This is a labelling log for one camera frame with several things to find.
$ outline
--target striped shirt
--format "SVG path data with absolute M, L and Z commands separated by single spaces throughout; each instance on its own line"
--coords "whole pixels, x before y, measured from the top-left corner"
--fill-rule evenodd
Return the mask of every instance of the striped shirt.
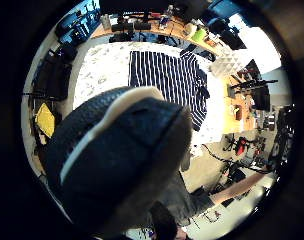
M 165 100 L 188 106 L 196 131 L 207 113 L 206 99 L 210 95 L 206 84 L 207 76 L 193 53 L 183 50 L 179 58 L 158 52 L 130 53 L 129 86 L 155 86 Z

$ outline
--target white blanket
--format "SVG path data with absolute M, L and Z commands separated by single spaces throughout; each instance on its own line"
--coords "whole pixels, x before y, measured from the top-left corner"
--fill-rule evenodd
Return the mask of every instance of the white blanket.
M 180 57 L 182 49 L 167 45 L 146 42 L 116 42 L 97 45 L 87 52 L 75 86 L 73 109 L 86 100 L 104 91 L 128 86 L 129 57 L 131 51 L 162 52 Z M 221 141 L 224 126 L 223 84 L 208 72 L 211 64 L 207 59 L 196 55 L 200 68 L 207 74 L 207 116 L 199 132 L 193 132 L 191 145 Z

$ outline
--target wooden desk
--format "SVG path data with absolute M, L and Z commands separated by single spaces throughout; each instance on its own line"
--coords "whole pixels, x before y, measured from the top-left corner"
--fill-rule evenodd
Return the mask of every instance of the wooden desk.
M 197 42 L 193 41 L 191 38 L 187 38 L 183 34 L 184 23 L 178 18 L 172 18 L 172 21 L 170 21 L 168 23 L 168 27 L 164 30 L 159 29 L 158 21 L 153 20 L 153 21 L 150 21 L 150 23 L 151 23 L 151 30 L 141 30 L 141 32 L 143 32 L 143 33 L 149 32 L 149 33 L 154 33 L 154 34 L 158 34 L 158 35 L 171 36 L 171 37 L 176 37 L 176 38 L 182 39 L 184 41 L 189 41 L 189 42 L 215 54 L 216 56 L 221 55 L 222 49 L 229 48 L 222 41 L 219 41 L 215 47 L 212 47 L 205 42 L 197 43 Z M 93 38 L 98 38 L 98 37 L 111 35 L 111 34 L 117 34 L 117 33 L 121 33 L 121 31 L 112 32 L 111 29 L 104 30 L 102 24 L 100 24 L 98 26 L 98 28 L 91 35 L 91 38 L 93 39 Z
M 222 79 L 226 84 L 234 85 L 237 81 L 229 76 Z M 225 102 L 225 124 L 224 134 L 237 133 L 243 131 L 253 130 L 256 127 L 256 120 L 250 113 L 250 102 L 251 96 L 247 96 L 245 99 L 242 98 L 241 94 L 236 94 L 235 99 L 228 97 L 227 88 L 224 89 L 224 102 Z M 240 105 L 242 107 L 242 120 L 238 121 L 235 119 L 235 115 L 231 113 L 230 106 Z

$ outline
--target yellow bag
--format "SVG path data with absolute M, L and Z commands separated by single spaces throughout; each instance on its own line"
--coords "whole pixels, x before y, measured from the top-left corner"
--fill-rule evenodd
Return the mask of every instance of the yellow bag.
M 39 108 L 35 123 L 47 137 L 51 138 L 55 127 L 55 117 L 45 103 L 42 103 Z

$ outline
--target table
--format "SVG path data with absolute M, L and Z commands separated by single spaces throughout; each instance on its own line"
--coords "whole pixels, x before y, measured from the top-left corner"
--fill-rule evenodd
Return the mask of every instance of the table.
M 171 21 L 168 23 L 168 27 L 165 28 L 164 30 L 159 29 L 159 24 L 158 21 L 152 20 L 150 21 L 151 23 L 151 30 L 141 30 L 141 32 L 149 32 L 149 33 L 154 33 L 158 35 L 164 35 L 164 36 L 171 36 L 171 37 L 176 37 L 185 41 L 189 41 L 213 54 L 216 56 L 221 55 L 221 51 L 224 48 L 229 48 L 228 45 L 226 45 L 224 42 L 221 40 L 218 40 L 218 44 L 215 47 L 210 46 L 209 44 L 202 42 L 202 43 L 197 43 L 193 41 L 191 38 L 186 37 L 183 33 L 184 30 L 184 23 L 176 17 L 173 17 Z M 111 29 L 104 30 L 102 24 L 98 26 L 98 28 L 92 33 L 91 38 L 98 38 L 106 35 L 111 35 L 111 34 L 117 34 L 121 33 L 120 31 L 117 32 L 112 32 Z
M 75 86 L 73 109 L 95 95 L 121 86 L 128 86 L 130 51 L 162 52 L 179 57 L 182 49 L 148 42 L 116 42 L 97 45 L 87 52 Z M 208 72 L 210 61 L 196 55 L 200 68 L 207 73 L 207 117 L 200 131 L 194 132 L 194 143 L 220 142 L 222 134 L 253 129 L 250 124 L 236 121 L 229 115 L 231 103 L 244 105 L 241 97 L 227 97 L 226 84 L 230 79 L 217 79 Z
M 225 84 L 235 85 L 237 80 L 232 76 L 222 79 Z M 228 133 L 238 133 L 243 131 L 249 131 L 256 128 L 256 119 L 250 113 L 251 107 L 251 96 L 247 95 L 245 98 L 242 94 L 236 94 L 235 99 L 228 97 L 227 88 L 224 89 L 224 102 L 225 102 L 225 125 L 224 125 L 224 134 Z M 231 114 L 230 106 L 231 105 L 240 105 L 242 107 L 242 120 L 238 121 L 235 119 L 235 115 Z

